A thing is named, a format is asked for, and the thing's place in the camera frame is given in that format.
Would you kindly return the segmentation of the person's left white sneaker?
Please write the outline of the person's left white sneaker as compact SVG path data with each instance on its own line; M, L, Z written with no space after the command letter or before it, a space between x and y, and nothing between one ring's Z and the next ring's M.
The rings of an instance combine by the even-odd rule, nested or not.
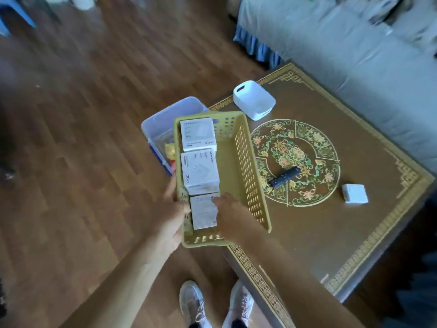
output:
M179 304L187 328L212 328L206 317L203 294L195 281L182 284Z

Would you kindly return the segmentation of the person's right hand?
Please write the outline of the person's right hand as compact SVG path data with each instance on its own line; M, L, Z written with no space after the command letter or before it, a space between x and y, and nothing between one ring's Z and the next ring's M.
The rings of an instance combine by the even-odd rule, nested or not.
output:
M229 193L223 195L227 195L226 210L217 214L217 226L223 238L243 249L262 243L269 234L248 207Z

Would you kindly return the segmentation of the small white box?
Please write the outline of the small white box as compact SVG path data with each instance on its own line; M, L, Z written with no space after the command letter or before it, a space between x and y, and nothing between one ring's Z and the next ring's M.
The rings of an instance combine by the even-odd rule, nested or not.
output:
M363 184L343 184L342 194L347 204L367 204L369 203L366 189Z

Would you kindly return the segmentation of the person's right white sneaker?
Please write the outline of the person's right white sneaker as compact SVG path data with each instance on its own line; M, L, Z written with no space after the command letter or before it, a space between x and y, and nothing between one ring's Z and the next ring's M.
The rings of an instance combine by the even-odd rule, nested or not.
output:
M241 280L232 287L229 310L221 328L249 328L254 299Z

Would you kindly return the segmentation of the person's white sneaker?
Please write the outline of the person's white sneaker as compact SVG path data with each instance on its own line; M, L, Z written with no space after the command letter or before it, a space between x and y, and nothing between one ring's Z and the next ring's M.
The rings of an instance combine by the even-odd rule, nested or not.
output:
M229 310L221 328L249 328L254 299L241 280L232 287Z
M212 328L206 317L203 294L195 281L182 284L179 304L187 328Z

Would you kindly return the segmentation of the black remote control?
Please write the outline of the black remote control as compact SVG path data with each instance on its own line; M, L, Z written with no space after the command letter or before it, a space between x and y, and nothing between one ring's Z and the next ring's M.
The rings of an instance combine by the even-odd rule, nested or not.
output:
M297 166L294 166L287 171L283 172L281 175L273 178L268 182L270 187L273 189L276 189L280 186L285 185L288 181L293 180L295 177L299 176L301 174L301 169Z

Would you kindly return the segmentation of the person's left forearm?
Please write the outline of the person's left forearm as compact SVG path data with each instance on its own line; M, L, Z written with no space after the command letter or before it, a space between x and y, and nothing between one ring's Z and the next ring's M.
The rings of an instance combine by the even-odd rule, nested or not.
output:
M175 249L133 249L59 328L131 328Z

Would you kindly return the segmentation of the person's left hand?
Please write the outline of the person's left hand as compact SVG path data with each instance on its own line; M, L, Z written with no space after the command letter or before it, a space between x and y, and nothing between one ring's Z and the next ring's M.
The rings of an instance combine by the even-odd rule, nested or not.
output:
M182 241L184 218L177 218L177 178L173 175L150 210L146 236L148 261L167 260Z

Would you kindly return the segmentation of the blue plastic stool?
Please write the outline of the blue plastic stool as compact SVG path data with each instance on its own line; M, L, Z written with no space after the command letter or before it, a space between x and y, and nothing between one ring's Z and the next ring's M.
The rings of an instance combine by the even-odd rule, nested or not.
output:
M3 8L11 8L13 9L25 22L27 22L31 27L36 28L36 23L30 18L30 16L26 13L24 8L19 4L17 0L0 0L0 11ZM3 19L0 14L0 35L9 36L10 31L3 22Z

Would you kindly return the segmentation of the brown ornamented coffee table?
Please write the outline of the brown ornamented coffee table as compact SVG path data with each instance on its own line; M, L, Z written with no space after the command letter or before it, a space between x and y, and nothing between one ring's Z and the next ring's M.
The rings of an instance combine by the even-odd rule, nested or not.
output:
M271 235L344 301L437 179L293 63L257 83L276 99L267 116L248 120ZM270 187L294 166L299 176ZM364 185L369 203L345 203L343 184Z

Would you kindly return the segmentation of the large white charger box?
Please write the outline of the large white charger box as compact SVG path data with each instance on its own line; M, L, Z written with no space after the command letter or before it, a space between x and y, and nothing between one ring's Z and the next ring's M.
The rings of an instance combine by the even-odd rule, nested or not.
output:
M183 185L189 196L219 193L219 173L213 149L180 154Z

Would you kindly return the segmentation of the yellow toy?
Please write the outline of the yellow toy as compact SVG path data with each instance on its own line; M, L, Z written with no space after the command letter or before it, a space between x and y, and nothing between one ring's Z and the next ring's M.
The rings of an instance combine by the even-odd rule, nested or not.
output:
M169 164L171 166L172 171L176 168L176 150L174 143L166 143L165 144L165 154Z

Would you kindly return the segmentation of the white square plastic container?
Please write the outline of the white square plastic container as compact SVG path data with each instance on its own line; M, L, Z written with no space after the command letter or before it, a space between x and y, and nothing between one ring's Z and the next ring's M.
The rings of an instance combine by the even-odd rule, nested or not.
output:
M264 118L276 105L276 99L252 80L243 82L234 88L233 101L253 121Z

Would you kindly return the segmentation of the person's right forearm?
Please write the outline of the person's right forearm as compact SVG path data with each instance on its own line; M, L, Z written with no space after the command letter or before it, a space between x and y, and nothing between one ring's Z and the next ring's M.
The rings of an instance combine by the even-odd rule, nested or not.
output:
M230 241L265 268L296 328L365 328L265 230Z

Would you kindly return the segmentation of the grey covered sofa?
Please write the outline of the grey covered sofa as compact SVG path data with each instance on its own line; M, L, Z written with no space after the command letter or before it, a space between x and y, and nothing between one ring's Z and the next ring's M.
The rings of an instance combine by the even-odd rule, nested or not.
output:
M241 0L234 40L292 61L437 175L437 60L333 0Z

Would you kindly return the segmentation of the yellow perforated plastic basket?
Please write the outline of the yellow perforated plastic basket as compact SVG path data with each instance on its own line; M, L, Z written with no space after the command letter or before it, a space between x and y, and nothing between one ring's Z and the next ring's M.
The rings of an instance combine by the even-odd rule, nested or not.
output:
M241 111L205 112L189 116L177 117L173 122L173 138L176 154L177 198L179 201L189 202L189 184L193 184L193 172L183 175L182 166L187 159L181 160L183 150L183 123L193 123L191 120L211 118L213 132L217 142L215 153L219 189L230 193L235 199L245 204L254 219L271 232L270 216L264 198L264 191L260 181L254 149L251 143L247 118ZM185 216L181 228L183 232L182 245L185 248L199 248L205 246L230 246L232 243L223 238L216 226L195 230L192 214Z

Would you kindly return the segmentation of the clear plastic storage bin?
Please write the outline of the clear plastic storage bin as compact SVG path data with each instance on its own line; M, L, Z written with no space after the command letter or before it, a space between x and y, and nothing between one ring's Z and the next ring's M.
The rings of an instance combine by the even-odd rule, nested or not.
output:
M173 123L178 117L208 112L208 108L196 97L186 97L150 116L141 124L147 143L159 163L172 175L172 162L166 155L165 145L174 143Z

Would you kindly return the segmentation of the clutter on sofa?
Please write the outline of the clutter on sofa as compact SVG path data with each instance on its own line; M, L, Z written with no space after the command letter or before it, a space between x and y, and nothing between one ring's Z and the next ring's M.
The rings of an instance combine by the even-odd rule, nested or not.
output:
M385 23L395 35L428 48L437 45L437 0L378 0L368 15L373 25Z

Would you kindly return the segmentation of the dark blue fabric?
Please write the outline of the dark blue fabric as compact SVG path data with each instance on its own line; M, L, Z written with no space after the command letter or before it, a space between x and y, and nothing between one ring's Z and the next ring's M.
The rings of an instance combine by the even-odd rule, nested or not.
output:
M437 328L437 251L422 262L426 270L412 275L410 289L397 291L402 314L385 318L381 328Z

